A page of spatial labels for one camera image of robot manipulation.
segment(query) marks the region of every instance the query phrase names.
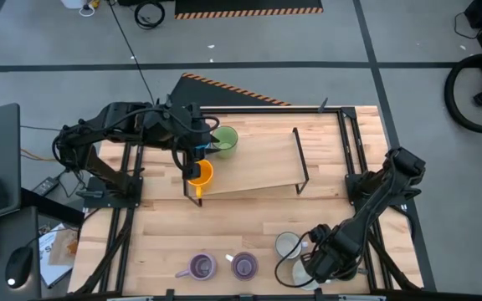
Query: yellow cup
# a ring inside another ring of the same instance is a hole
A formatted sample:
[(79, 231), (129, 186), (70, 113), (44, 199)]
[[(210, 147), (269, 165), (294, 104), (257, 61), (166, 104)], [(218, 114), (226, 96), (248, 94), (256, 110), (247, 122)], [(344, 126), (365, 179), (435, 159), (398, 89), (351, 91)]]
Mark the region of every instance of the yellow cup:
[(204, 187), (208, 185), (213, 178), (213, 166), (208, 160), (198, 161), (197, 164), (200, 165), (200, 177), (188, 182), (197, 188), (197, 198), (202, 198)]

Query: wooden table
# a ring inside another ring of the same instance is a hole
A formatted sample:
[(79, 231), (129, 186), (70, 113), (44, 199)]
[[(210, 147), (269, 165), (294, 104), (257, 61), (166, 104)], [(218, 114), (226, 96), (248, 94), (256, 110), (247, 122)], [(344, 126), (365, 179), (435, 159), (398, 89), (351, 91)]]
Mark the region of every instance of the wooden table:
[[(376, 106), (356, 107), (361, 138), (370, 170), (381, 168), (387, 142)], [(148, 149), (142, 202), (136, 210), (126, 269), (124, 295), (165, 295), (174, 288), (176, 295), (199, 294), (298, 294), (312, 293), (286, 288), (274, 279), (278, 257), (274, 251), (276, 235), (309, 231), (318, 223), (336, 225), (354, 214), (346, 199), (344, 175), (346, 163), (336, 115), (273, 114), (218, 115), (223, 125), (234, 127), (240, 135), (276, 135), (299, 129), (310, 181), (300, 196), (294, 187), (274, 187), (235, 192), (228, 197), (214, 196), (199, 208), (183, 196), (181, 172), (174, 166), (168, 151)], [(346, 123), (353, 154), (351, 124)], [(121, 164), (122, 144), (105, 142), (100, 157), (113, 168)], [(357, 156), (353, 156), (359, 171)], [(105, 252), (111, 209), (102, 209), (83, 226), (69, 291), (80, 287)], [(124, 214), (120, 217), (123, 223)], [(386, 210), (380, 217), (386, 249), (409, 279), (422, 285), (408, 222), (398, 213)], [(226, 254), (251, 252), (259, 260), (256, 277), (240, 282), (231, 274)], [(174, 278), (187, 268), (189, 258), (199, 252), (211, 253), (218, 261), (218, 273), (207, 282)], [(372, 252), (377, 286), (382, 277), (377, 255)], [(292, 283), (292, 262), (279, 271), (284, 281)], [(111, 266), (113, 289), (118, 258)], [(349, 282), (323, 284), (324, 293), (367, 293), (366, 276)]]

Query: green cup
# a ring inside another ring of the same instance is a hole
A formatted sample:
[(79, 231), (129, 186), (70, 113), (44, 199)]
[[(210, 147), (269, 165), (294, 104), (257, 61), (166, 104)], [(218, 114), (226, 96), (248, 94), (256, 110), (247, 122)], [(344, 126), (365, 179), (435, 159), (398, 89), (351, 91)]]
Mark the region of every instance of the green cup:
[(221, 126), (213, 132), (213, 136), (219, 140), (212, 143), (214, 148), (221, 150), (217, 156), (223, 159), (231, 158), (238, 148), (238, 132), (232, 127)]

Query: black and orange striped tape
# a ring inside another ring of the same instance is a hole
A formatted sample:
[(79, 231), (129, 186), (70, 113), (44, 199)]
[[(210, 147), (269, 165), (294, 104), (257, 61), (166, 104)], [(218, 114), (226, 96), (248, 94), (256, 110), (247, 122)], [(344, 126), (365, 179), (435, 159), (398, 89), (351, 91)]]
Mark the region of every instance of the black and orange striped tape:
[(229, 18), (229, 17), (251, 17), (251, 16), (274, 16), (303, 13), (323, 13), (323, 8), (276, 8), (276, 9), (254, 9), (242, 11), (224, 12), (200, 12), (200, 13), (178, 13), (176, 19), (193, 18)]
[(281, 101), (281, 100), (278, 100), (278, 99), (274, 99), (272, 97), (268, 97), (268, 96), (265, 96), (265, 95), (261, 95), (261, 94), (257, 94), (255, 92), (251, 92), (251, 91), (248, 91), (246, 89), (241, 89), (241, 88), (238, 88), (238, 87), (235, 87), (235, 86), (232, 86), (231, 84), (225, 84), (225, 83), (221, 83), (217, 80), (212, 80), (212, 79), (206, 79), (205, 77), (203, 76), (199, 76), (199, 75), (196, 75), (196, 74), (189, 74), (189, 73), (184, 73), (182, 74), (182, 77), (184, 78), (188, 78), (188, 79), (194, 79), (194, 80), (198, 80), (198, 81), (201, 81), (203, 83), (206, 83), (206, 84), (211, 84), (211, 85), (214, 85), (216, 87), (219, 87), (219, 88), (223, 88), (223, 89), (229, 89), (230, 91), (232, 92), (236, 92), (236, 93), (239, 93), (239, 94), (244, 94), (244, 95), (247, 95), (249, 97), (254, 97), (255, 99), (260, 99), (260, 100), (263, 100), (263, 101), (267, 101), (268, 103), (271, 103), (271, 104), (274, 104), (274, 105), (291, 105), (290, 103), (286, 103), (284, 101)]

